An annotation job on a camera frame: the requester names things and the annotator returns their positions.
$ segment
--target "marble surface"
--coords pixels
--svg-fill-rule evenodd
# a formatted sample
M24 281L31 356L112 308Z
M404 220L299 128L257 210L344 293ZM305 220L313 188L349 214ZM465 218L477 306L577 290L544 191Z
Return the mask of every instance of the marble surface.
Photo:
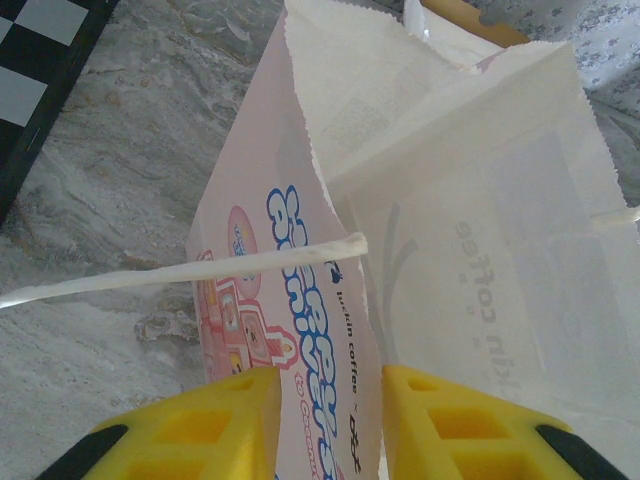
M0 291L184 260L280 7L121 0L0 231ZM636 127L603 112L632 158ZM33 478L97 422L202 383L194 317L188 285L0 312L0 478Z

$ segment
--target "chessboard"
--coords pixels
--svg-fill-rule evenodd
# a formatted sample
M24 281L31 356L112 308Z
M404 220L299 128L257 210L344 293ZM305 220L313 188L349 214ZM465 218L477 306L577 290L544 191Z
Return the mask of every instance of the chessboard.
M0 0L0 224L118 0Z

